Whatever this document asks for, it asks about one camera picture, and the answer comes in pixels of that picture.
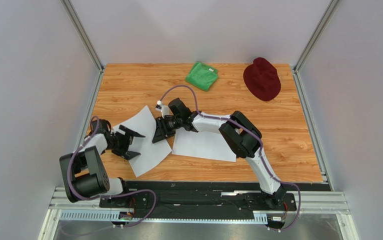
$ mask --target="hat brim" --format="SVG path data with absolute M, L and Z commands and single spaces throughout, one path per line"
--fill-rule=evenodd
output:
M 247 89 L 249 89 L 249 91 L 260 100 L 267 102 L 274 99 L 280 93 L 281 90 L 280 79 L 277 78 L 273 86 L 270 87 L 270 89 L 261 89 L 255 82 L 254 78 L 251 76 L 253 66 L 254 65 L 251 64 L 247 66 L 243 71 L 243 80 L 246 84 Z

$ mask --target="wooden tabletop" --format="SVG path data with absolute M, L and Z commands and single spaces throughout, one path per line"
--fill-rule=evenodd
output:
M 249 92 L 243 71 L 249 64 L 211 64 L 219 78 L 205 92 L 185 81 L 193 64 L 108 64 L 98 92 L 93 115 L 115 126 L 148 105 L 154 106 L 170 87 L 186 84 L 197 95 L 199 109 L 207 114 L 228 115 L 241 111 L 260 131 L 267 158 L 283 181 L 321 182 L 322 176 L 310 139 L 303 110 L 288 64 L 274 64 L 281 76 L 279 95 L 268 102 Z M 190 90 L 179 87 L 164 99 L 180 98 L 195 110 Z M 172 147 L 174 138 L 168 140 Z M 236 162 L 169 154 L 157 167 L 136 178 L 128 161 L 106 151 L 101 156 L 108 175 L 126 180 L 256 182 L 245 159 Z

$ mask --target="gray floor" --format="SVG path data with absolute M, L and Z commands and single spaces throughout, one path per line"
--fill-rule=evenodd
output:
M 107 226 L 109 222 L 60 222 L 63 231 L 83 234 Z M 342 240 L 337 217 L 334 214 L 301 216 L 295 226 L 285 232 L 267 231 L 254 224 L 197 224 L 197 223 L 141 223 L 132 228 L 110 228 L 99 233 L 71 237 L 56 233 L 56 240 Z

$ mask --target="white wall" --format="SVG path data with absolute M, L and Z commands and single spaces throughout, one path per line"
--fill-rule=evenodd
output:
M 72 0 L 101 61 L 296 64 L 330 0 Z
M 383 239 L 383 1 L 343 0 L 300 76 L 360 239 Z
M 59 0 L 0 0 L 0 240 L 38 237 L 97 76 Z

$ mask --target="wooden table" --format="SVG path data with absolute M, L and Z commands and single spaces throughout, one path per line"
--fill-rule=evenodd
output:
M 98 92 L 93 115 L 109 120 L 115 126 L 137 114 L 148 105 L 154 117 L 156 101 L 170 87 L 186 84 L 197 95 L 201 111 L 227 115 L 241 111 L 262 133 L 267 158 L 283 181 L 322 182 L 303 110 L 290 66 L 275 64 L 281 76 L 280 94 L 269 102 L 254 97 L 243 81 L 249 64 L 211 64 L 219 78 L 208 92 L 184 79 L 193 64 L 108 64 Z M 195 110 L 191 92 L 176 88 L 164 99 L 168 104 L 180 98 Z M 168 140 L 172 147 L 174 138 Z M 248 163 L 238 158 L 226 162 L 169 154 L 157 167 L 136 178 L 128 161 L 107 151 L 101 156 L 108 175 L 126 180 L 152 181 L 222 181 L 256 182 Z

